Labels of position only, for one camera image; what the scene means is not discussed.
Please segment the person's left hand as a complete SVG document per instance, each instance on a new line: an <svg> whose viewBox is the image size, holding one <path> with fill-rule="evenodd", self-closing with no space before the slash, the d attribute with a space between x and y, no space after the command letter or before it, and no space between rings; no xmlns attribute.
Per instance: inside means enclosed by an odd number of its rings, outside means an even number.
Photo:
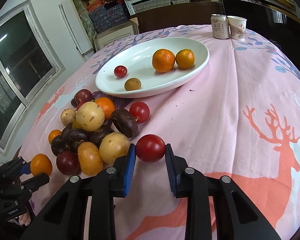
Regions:
<svg viewBox="0 0 300 240"><path fill-rule="evenodd" d="M26 213L15 218L13 221L15 224L18 224L20 226L29 226L29 224L31 223L31 216L29 211L26 211Z"/></svg>

